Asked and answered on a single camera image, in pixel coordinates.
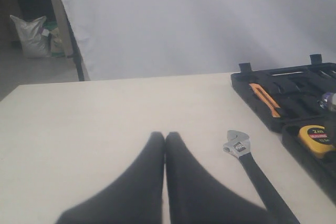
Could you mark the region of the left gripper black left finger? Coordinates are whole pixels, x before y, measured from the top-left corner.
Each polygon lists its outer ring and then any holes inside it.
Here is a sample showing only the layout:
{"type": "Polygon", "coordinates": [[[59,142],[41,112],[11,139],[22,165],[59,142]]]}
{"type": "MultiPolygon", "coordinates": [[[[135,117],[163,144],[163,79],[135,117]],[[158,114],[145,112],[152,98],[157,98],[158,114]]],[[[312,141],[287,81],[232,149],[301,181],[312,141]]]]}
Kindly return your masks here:
{"type": "Polygon", "coordinates": [[[164,164],[164,136],[153,132],[112,184],[64,211],[57,223],[162,223],[164,164]]]}

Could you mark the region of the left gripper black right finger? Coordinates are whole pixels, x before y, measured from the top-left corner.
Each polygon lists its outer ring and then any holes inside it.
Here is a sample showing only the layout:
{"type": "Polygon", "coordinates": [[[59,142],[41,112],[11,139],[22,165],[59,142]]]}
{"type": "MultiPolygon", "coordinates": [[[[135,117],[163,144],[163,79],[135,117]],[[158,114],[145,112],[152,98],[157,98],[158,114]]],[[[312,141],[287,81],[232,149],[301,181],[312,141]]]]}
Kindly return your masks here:
{"type": "Polygon", "coordinates": [[[216,180],[178,132],[167,135],[165,151],[171,223],[270,223],[267,210],[216,180]]]}

